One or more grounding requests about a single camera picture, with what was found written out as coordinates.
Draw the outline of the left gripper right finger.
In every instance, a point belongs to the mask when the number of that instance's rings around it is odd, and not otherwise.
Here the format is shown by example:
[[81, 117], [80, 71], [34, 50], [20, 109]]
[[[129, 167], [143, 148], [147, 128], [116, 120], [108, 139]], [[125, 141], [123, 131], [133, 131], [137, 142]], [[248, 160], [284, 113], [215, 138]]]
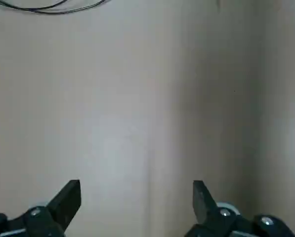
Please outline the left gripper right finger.
[[197, 223], [187, 237], [295, 237], [281, 219], [266, 214], [243, 217], [226, 202], [216, 202], [202, 180], [193, 181], [192, 206]]

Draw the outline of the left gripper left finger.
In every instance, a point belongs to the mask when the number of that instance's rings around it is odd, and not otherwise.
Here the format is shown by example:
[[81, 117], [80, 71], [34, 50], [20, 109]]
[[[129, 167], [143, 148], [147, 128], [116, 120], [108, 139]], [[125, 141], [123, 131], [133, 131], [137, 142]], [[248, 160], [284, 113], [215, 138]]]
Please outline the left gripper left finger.
[[0, 213], [0, 237], [64, 237], [80, 206], [80, 180], [70, 180], [46, 205], [14, 219]]

